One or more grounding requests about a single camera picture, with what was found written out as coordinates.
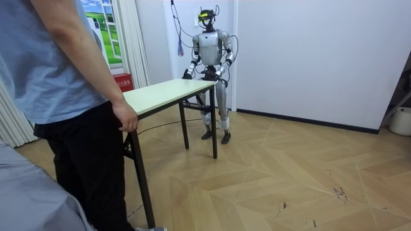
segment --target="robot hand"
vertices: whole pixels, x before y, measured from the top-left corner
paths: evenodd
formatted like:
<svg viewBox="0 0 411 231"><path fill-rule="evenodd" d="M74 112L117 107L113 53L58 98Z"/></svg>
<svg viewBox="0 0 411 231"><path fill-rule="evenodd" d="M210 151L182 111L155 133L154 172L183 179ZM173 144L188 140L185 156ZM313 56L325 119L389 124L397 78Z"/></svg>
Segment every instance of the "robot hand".
<svg viewBox="0 0 411 231"><path fill-rule="evenodd" d="M216 77L220 79L222 75L223 73L221 73L221 71L216 71Z"/></svg>
<svg viewBox="0 0 411 231"><path fill-rule="evenodd" d="M182 76L182 79L183 79L183 80L192 80L193 77L192 77L192 75L190 75L190 74L188 73L188 70L186 69L186 71L184 72L184 74L183 74L183 76Z"/></svg>

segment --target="wooden floor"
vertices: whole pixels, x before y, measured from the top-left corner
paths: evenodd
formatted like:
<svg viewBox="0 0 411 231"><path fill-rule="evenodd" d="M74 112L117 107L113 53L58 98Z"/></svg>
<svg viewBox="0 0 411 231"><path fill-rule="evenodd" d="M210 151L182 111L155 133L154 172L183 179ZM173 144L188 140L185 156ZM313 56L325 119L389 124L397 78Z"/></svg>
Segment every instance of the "wooden floor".
<svg viewBox="0 0 411 231"><path fill-rule="evenodd" d="M411 230L410 138L350 132L230 113L232 139L212 156L201 121L140 135L157 224L172 231ZM186 111L187 119L198 112ZM179 120L177 108L139 131ZM218 130L218 139L222 138ZM46 141L17 149L51 176ZM145 227L132 161L126 161L130 222Z"/></svg>

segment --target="red sign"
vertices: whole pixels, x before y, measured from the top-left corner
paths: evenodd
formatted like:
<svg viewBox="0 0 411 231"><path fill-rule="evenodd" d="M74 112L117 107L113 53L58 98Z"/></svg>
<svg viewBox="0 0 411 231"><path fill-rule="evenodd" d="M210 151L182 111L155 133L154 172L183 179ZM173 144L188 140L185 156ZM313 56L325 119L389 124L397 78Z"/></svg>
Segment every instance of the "red sign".
<svg viewBox="0 0 411 231"><path fill-rule="evenodd" d="M122 92L134 90L131 74L115 74L113 77L116 80L116 83L118 84Z"/></svg>

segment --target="curtain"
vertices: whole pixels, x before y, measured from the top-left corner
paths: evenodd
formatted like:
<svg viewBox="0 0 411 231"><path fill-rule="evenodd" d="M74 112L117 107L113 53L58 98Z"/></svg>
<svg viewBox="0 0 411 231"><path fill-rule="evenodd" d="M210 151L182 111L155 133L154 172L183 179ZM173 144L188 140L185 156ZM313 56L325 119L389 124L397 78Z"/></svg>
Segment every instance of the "curtain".
<svg viewBox="0 0 411 231"><path fill-rule="evenodd" d="M112 4L124 71L132 75L135 89L149 86L150 76L136 2L112 0Z"/></svg>
<svg viewBox="0 0 411 231"><path fill-rule="evenodd" d="M20 112L0 80L0 139L11 147L21 146L38 138L33 135L33 126Z"/></svg>

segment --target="white wall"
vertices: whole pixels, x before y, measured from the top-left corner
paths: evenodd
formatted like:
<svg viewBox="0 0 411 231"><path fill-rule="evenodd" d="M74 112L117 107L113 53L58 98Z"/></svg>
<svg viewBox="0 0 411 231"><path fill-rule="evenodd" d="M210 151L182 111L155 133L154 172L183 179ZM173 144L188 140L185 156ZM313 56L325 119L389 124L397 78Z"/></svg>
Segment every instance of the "white wall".
<svg viewBox="0 0 411 231"><path fill-rule="evenodd" d="M171 80L170 54L161 0L137 0L151 84Z"/></svg>
<svg viewBox="0 0 411 231"><path fill-rule="evenodd" d="M202 32L202 28L195 26L195 17L198 20L198 13L200 12L200 7L203 9L213 9L215 11L216 4L220 7L220 14L216 17L216 22L214 23L214 28L221 29L232 34L232 1L181 1L174 0L174 4L179 13L179 19L183 30L185 30L190 35L197 35ZM184 47L184 56L179 57L177 55L177 44L178 36L175 30L173 14L171 12L170 1L164 1L164 16L166 18L167 34L169 39L169 49L170 49L170 60L173 72L173 78L182 78L184 71L187 69L191 63L191 48ZM183 33L182 40L185 44L193 46L192 40L189 36ZM199 72L204 70L203 65L197 67ZM223 75L223 78L228 79L228 73ZM231 108L231 84L227 88L227 107Z"/></svg>
<svg viewBox="0 0 411 231"><path fill-rule="evenodd" d="M378 129L411 49L409 0L239 1L237 107Z"/></svg>

